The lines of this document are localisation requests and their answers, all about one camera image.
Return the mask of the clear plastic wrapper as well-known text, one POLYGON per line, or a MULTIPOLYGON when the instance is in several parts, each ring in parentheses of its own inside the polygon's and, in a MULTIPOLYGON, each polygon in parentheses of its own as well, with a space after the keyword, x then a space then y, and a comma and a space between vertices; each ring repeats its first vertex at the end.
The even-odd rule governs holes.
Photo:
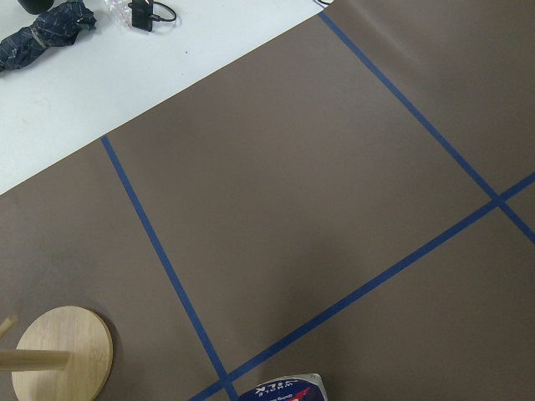
POLYGON ((131 28, 131 9, 127 0, 103 0, 104 7, 120 28, 131 28))

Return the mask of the folded dark blue umbrella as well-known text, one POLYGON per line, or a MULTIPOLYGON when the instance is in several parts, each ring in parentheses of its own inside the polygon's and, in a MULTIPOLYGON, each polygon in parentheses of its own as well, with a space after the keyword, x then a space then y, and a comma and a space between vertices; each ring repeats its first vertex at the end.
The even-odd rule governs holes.
POLYGON ((40 13, 1 41, 1 72, 25 68, 50 48, 74 45, 81 32, 95 30, 96 24, 83 1, 66 1, 40 13))

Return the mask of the wooden cup tree stand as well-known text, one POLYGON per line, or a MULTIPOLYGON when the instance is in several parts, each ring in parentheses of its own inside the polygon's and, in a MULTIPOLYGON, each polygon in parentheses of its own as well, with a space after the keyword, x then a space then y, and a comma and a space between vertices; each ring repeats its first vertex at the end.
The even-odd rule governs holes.
POLYGON ((114 344, 97 313, 77 306, 35 319, 17 347, 1 351, 18 400, 95 400, 112 369, 114 344))

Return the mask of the blue white milk carton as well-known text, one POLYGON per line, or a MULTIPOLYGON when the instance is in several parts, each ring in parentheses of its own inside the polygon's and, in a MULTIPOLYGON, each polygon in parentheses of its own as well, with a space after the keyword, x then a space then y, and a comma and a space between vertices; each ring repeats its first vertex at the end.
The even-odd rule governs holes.
POLYGON ((238 397, 239 401, 328 401, 317 373, 282 376, 257 384, 238 397))

